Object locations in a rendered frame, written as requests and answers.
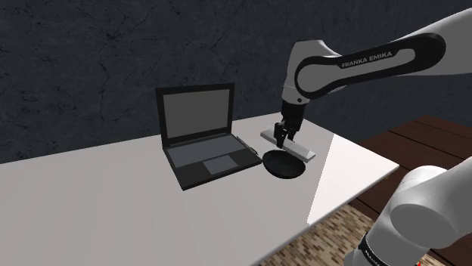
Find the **black bowl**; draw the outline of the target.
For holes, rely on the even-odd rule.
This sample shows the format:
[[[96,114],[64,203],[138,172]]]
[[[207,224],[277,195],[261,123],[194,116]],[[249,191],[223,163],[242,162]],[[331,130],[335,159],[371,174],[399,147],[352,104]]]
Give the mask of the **black bowl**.
[[[293,179],[306,170],[305,163],[284,150],[270,150],[264,153],[262,163],[272,175],[281,179]]]

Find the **dark brown wooden table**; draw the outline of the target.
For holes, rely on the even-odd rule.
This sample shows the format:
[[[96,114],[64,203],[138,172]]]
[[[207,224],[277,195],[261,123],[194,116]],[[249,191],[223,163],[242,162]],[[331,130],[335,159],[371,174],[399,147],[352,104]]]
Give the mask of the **dark brown wooden table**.
[[[472,156],[472,127],[433,116],[422,116],[369,138],[360,145],[399,168],[349,204],[376,219],[404,175],[422,165],[444,169]]]

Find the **black open laptop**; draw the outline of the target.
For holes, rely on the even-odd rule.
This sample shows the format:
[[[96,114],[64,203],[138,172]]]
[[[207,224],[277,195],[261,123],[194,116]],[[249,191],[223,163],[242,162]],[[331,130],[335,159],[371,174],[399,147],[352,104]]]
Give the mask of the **black open laptop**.
[[[233,83],[156,88],[163,152],[183,190],[262,163],[232,133]]]

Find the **white flat remote control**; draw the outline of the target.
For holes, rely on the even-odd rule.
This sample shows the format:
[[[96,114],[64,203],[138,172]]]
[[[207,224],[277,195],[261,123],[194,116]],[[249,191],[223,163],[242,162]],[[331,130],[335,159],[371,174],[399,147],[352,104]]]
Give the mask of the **white flat remote control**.
[[[274,137],[274,130],[273,129],[267,129],[265,131],[262,131],[260,133],[260,136],[262,138],[264,138],[265,140],[267,140],[268,142],[274,144],[274,145],[277,144],[277,140]],[[304,146],[302,146],[302,145],[300,145],[300,144],[298,144],[294,141],[289,140],[288,138],[286,138],[283,141],[282,150],[288,152],[292,156],[295,156],[296,158],[298,158],[298,159],[300,159],[304,162],[309,162],[311,159],[313,159],[315,157],[314,152],[312,152],[311,150],[305,148]]]

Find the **white table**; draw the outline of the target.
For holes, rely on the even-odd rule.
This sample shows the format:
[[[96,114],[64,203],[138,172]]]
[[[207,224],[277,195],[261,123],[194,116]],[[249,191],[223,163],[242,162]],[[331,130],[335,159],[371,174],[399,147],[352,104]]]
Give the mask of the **white table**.
[[[256,266],[397,169],[304,121],[298,178],[260,165],[190,190],[159,136],[0,165],[0,266]]]

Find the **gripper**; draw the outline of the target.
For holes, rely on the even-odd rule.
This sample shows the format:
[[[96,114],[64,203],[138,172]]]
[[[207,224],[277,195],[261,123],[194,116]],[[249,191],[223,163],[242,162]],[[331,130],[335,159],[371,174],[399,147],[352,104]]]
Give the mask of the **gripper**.
[[[305,104],[290,104],[287,101],[282,101],[281,114],[284,123],[276,122],[273,134],[278,148],[283,148],[286,135],[287,139],[293,141],[303,122],[305,108]]]

